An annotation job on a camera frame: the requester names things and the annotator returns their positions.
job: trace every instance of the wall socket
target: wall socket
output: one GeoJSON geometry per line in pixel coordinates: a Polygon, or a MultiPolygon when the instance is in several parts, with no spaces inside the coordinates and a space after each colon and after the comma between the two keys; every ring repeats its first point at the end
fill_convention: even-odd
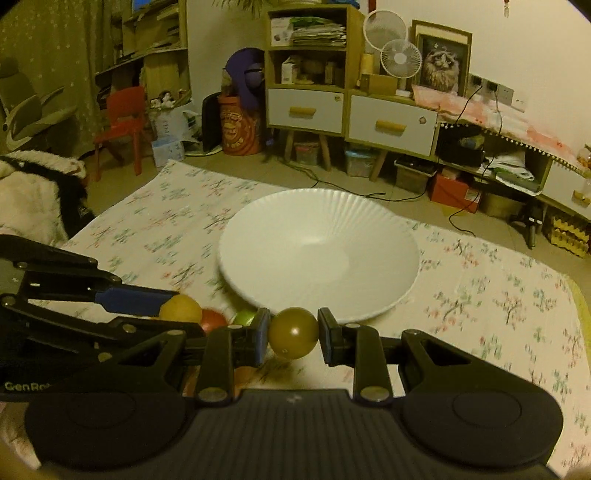
{"type": "Polygon", "coordinates": [[[525,112],[529,101],[530,96],[527,92],[524,90],[517,90],[513,95],[513,102],[511,103],[511,106],[520,112],[525,112]]]}
{"type": "Polygon", "coordinates": [[[506,87],[500,83],[488,80],[478,75],[470,74],[468,78],[468,87],[466,89],[466,96],[470,97],[479,87],[482,88],[478,92],[487,99],[499,99],[499,103],[511,106],[513,103],[513,89],[506,87]]]}

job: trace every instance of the black cable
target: black cable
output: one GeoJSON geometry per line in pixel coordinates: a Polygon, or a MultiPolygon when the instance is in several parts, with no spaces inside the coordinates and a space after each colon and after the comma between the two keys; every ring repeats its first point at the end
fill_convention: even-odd
{"type": "Polygon", "coordinates": [[[320,180],[318,178],[318,175],[316,175],[316,173],[314,173],[309,168],[305,168],[305,167],[301,167],[301,166],[296,166],[296,165],[293,165],[291,163],[285,163],[285,162],[281,162],[281,163],[283,163],[285,166],[287,166],[289,168],[292,168],[293,170],[297,170],[297,171],[302,172],[310,180],[313,180],[314,181],[314,184],[310,187],[311,189],[313,189],[314,187],[316,187],[319,183],[323,183],[325,185],[330,185],[332,187],[338,188],[339,190],[343,190],[344,192],[351,193],[351,194],[357,195],[359,197],[365,197],[367,199],[372,199],[372,200],[381,200],[382,202],[406,202],[407,200],[415,200],[415,199],[418,199],[418,198],[422,197],[423,195],[425,195],[425,193],[427,193],[427,185],[425,185],[425,189],[423,190],[422,194],[416,195],[414,197],[405,198],[405,199],[389,200],[389,199],[379,198],[380,195],[386,195],[385,192],[368,193],[366,195],[361,195],[359,193],[352,192],[351,190],[347,190],[346,188],[341,187],[340,185],[337,185],[336,183],[331,183],[329,181],[320,180]]]}
{"type": "MultiPolygon", "coordinates": [[[[475,93],[476,93],[476,92],[474,92],[474,93],[472,94],[472,96],[471,96],[471,97],[468,99],[468,102],[469,102],[469,101],[470,101],[470,99],[471,99],[471,98],[472,98],[472,97],[475,95],[475,93]]],[[[503,130],[503,115],[501,114],[501,111],[499,110],[499,93],[498,93],[498,92],[495,92],[495,102],[496,102],[496,112],[499,114],[499,117],[501,118],[501,126],[499,127],[499,132],[497,133],[497,137],[499,137],[499,136],[500,136],[500,134],[501,134],[501,131],[503,130]]],[[[491,166],[491,164],[492,164],[492,163],[493,163],[495,160],[496,160],[496,152],[494,153],[493,157],[491,158],[491,161],[490,161],[490,162],[488,162],[488,164],[486,165],[486,167],[485,167],[484,171],[483,171],[483,172],[482,172],[482,174],[480,175],[480,185],[482,185],[482,182],[483,182],[483,180],[484,180],[484,175],[486,174],[486,171],[488,170],[488,168],[491,166]]],[[[454,216],[458,215],[459,213],[462,213],[462,212],[464,212],[466,209],[470,208],[470,205],[472,205],[472,204],[473,204],[473,203],[476,201],[476,199],[477,199],[478,197],[479,197],[479,195],[477,194],[477,195],[476,195],[476,196],[475,196],[475,197],[472,199],[472,201],[471,201],[470,203],[468,203],[468,205],[466,205],[466,206],[465,206],[463,209],[461,209],[461,210],[458,210],[456,213],[452,213],[452,214],[451,214],[451,215],[450,215],[450,216],[447,218],[447,221],[449,221],[449,223],[452,225],[452,227],[454,227],[456,230],[459,230],[459,231],[461,231],[461,232],[471,233],[473,236],[476,236],[476,234],[475,234],[475,233],[474,233],[472,230],[465,230],[465,229],[463,229],[463,228],[459,228],[457,225],[455,225],[455,224],[452,222],[452,217],[454,217],[454,216]]]]}
{"type": "Polygon", "coordinates": [[[466,101],[466,104],[464,105],[464,108],[462,109],[462,111],[460,112],[460,115],[458,115],[458,117],[456,118],[456,121],[453,123],[454,125],[457,125],[457,123],[460,121],[460,118],[462,117],[462,115],[464,114],[464,112],[466,111],[466,108],[468,107],[468,103],[470,103],[470,100],[472,100],[472,97],[475,96],[478,92],[480,92],[480,89],[482,88],[482,85],[480,85],[478,87],[478,89],[470,95],[470,98],[466,101]]]}

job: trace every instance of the desk fan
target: desk fan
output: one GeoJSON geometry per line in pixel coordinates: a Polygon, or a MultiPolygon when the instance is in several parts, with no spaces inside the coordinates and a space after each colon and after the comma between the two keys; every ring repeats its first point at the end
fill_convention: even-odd
{"type": "Polygon", "coordinates": [[[380,52],[384,70],[399,79],[396,95],[410,97],[405,90],[406,79],[421,69],[423,59],[418,48],[407,40],[404,20],[391,10],[371,12],[363,23],[365,40],[380,52]]]}
{"type": "Polygon", "coordinates": [[[372,48],[382,51],[389,41],[406,38],[407,26],[404,20],[391,10],[374,10],[365,17],[363,34],[372,48]]]}
{"type": "Polygon", "coordinates": [[[419,49],[408,40],[392,40],[384,45],[380,57],[386,73],[398,79],[396,95],[410,97],[405,90],[406,79],[421,70],[423,58],[419,49]]]}

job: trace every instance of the child chair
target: child chair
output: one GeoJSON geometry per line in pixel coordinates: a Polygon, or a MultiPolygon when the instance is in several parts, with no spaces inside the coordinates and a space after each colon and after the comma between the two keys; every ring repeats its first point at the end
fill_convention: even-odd
{"type": "Polygon", "coordinates": [[[96,181],[100,180],[99,148],[102,145],[115,157],[119,163],[124,158],[110,143],[120,137],[132,137],[134,142],[135,174],[142,173],[142,155],[139,149],[139,137],[144,137],[150,143],[150,138],[144,131],[145,125],[145,93],[144,87],[130,87],[107,97],[107,116],[111,128],[95,136],[96,181]]]}

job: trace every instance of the picture frame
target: picture frame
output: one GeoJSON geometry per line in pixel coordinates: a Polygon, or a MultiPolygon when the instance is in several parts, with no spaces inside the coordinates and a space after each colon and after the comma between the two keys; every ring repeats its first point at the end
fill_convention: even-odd
{"type": "Polygon", "coordinates": [[[472,53],[472,34],[422,20],[413,20],[411,41],[423,56],[413,85],[466,96],[472,53]]]}

